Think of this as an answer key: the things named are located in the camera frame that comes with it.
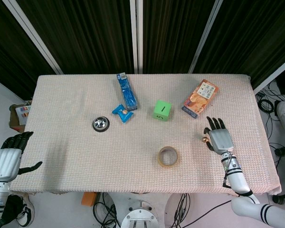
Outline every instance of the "green cube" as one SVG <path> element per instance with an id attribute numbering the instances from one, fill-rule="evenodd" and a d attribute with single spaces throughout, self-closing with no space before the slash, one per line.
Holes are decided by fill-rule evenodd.
<path id="1" fill-rule="evenodd" d="M 171 109 L 171 103 L 158 100 L 154 108 L 153 118 L 162 121 L 167 121 L 170 109 Z"/>

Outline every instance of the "white floor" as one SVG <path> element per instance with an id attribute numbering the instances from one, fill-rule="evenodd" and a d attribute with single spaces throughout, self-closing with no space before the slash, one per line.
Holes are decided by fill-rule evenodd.
<path id="1" fill-rule="evenodd" d="M 17 98 L 6 88 L 0 87 L 0 147 L 2 142 L 16 134 L 8 127 L 9 110 L 11 104 L 20 104 L 21 99 Z M 261 113 L 263 122 L 267 120 L 266 114 Z M 277 142 L 285 146 L 285 131 L 281 128 L 279 122 L 273 123 L 274 130 L 270 142 Z M 282 184 L 283 193 L 285 193 L 285 158 L 283 158 L 278 167 L 279 176 Z M 95 221 L 92 208 L 81 206 L 82 193 L 71 192 L 62 195 L 52 193 L 38 193 L 31 195 L 31 201 L 35 206 L 35 219 L 29 226 L 31 228 L 90 228 L 100 227 Z M 167 227 L 172 223 L 175 208 L 180 195 L 174 194 L 168 201 L 165 209 L 165 224 Z M 191 194 L 191 209 L 186 220 L 182 225 L 195 220 L 212 207 L 231 199 L 231 196 L 225 194 Z M 262 203 L 271 202 L 271 196 L 263 194 L 258 196 Z M 16 228 L 14 221 L 5 228 Z M 232 212 L 230 203 L 215 209 L 208 215 L 200 219 L 191 228 L 266 228 L 269 227 L 259 221 L 239 217 Z"/>

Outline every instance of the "curtain fold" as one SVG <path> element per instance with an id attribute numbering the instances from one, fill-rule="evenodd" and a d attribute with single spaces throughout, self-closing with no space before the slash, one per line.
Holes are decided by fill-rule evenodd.
<path id="1" fill-rule="evenodd" d="M 24 100 L 34 94 L 37 78 L 54 71 L 13 15 L 0 1 L 0 83 Z"/>
<path id="2" fill-rule="evenodd" d="M 17 0 L 65 74 L 133 73 L 129 0 Z"/>
<path id="3" fill-rule="evenodd" d="M 188 73 L 214 0 L 143 1 L 143 72 Z"/>
<path id="4" fill-rule="evenodd" d="M 194 73 L 251 76 L 256 88 L 285 62 L 285 0 L 225 0 Z"/>

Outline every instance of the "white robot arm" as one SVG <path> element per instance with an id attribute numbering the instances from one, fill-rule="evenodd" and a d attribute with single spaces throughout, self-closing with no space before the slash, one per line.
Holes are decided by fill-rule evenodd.
<path id="1" fill-rule="evenodd" d="M 223 186 L 231 188 L 239 197 L 232 199 L 233 211 L 239 216 L 257 219 L 275 228 L 285 228 L 285 210 L 269 205 L 260 204 L 249 188 L 237 158 L 232 154 L 233 142 L 229 131 L 221 119 L 211 120 L 207 117 L 211 130 L 205 128 L 212 142 L 206 142 L 208 148 L 222 156 L 222 164 L 225 170 Z"/>
<path id="2" fill-rule="evenodd" d="M 23 151 L 33 132 L 24 132 L 8 138 L 0 149 L 0 219 L 10 193 L 10 182 L 17 175 L 36 170 L 42 162 L 20 169 Z"/>

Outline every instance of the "blue package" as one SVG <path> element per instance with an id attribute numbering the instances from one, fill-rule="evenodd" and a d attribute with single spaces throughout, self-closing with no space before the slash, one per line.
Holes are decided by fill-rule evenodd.
<path id="1" fill-rule="evenodd" d="M 123 123 L 127 122 L 127 120 L 129 120 L 133 115 L 133 113 L 128 112 L 122 104 L 118 105 L 117 108 L 112 111 L 112 113 L 118 114 Z"/>
<path id="2" fill-rule="evenodd" d="M 117 79 L 122 90 L 125 106 L 128 111 L 133 111 L 137 109 L 137 102 L 132 92 L 131 86 L 127 79 L 125 72 L 117 74 Z"/>

